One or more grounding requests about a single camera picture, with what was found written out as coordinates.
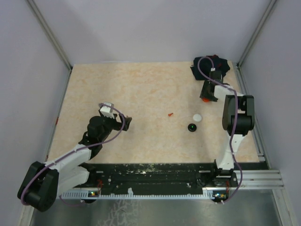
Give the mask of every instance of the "beige surface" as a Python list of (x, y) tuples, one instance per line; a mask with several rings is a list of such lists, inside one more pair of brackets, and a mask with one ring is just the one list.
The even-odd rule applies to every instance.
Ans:
[[(212, 162), (219, 154), (223, 102), (204, 103), (203, 82), (196, 81), (191, 62), (75, 65), (63, 103), (49, 159), (71, 150), (98, 115), (98, 103), (112, 102), (133, 118), (127, 132), (103, 145), (95, 163)], [(238, 90), (233, 70), (225, 82)], [(187, 130), (193, 115), (203, 120)], [(251, 133), (237, 160), (258, 161)]]

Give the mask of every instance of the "gray floor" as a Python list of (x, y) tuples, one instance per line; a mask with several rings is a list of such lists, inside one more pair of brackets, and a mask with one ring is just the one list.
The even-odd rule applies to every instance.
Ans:
[[(66, 200), (70, 203), (79, 201)], [(98, 200), (69, 207), (57, 200), (34, 212), (31, 226), (280, 226), (271, 191), (239, 191), (225, 205), (211, 200)]]

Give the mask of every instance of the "wall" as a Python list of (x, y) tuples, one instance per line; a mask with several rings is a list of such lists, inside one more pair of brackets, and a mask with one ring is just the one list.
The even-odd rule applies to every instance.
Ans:
[(0, 8), (0, 225), (16, 226), (17, 191), (43, 161), (68, 71), (24, 0)]
[(301, 187), (300, 9), (299, 0), (279, 0), (242, 67), (270, 163), (280, 169), (296, 213), (301, 209), (296, 195)]
[(269, 0), (36, 0), (72, 64), (238, 61)]

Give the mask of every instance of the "orange object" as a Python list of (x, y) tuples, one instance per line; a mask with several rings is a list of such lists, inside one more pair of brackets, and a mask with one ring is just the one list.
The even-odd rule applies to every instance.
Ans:
[(204, 102), (210, 102), (210, 100), (207, 99), (207, 98), (203, 98), (202, 100), (203, 100)]

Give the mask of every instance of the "gray wall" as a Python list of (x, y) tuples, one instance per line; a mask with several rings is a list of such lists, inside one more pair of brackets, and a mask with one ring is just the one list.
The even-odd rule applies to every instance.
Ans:
[(301, 209), (301, 1), (279, 0), (242, 67), (272, 167)]
[(16, 194), (43, 161), (68, 71), (24, 0), (0, 7), (0, 225), (16, 226)]
[(36, 0), (72, 64), (238, 61), (269, 0)]

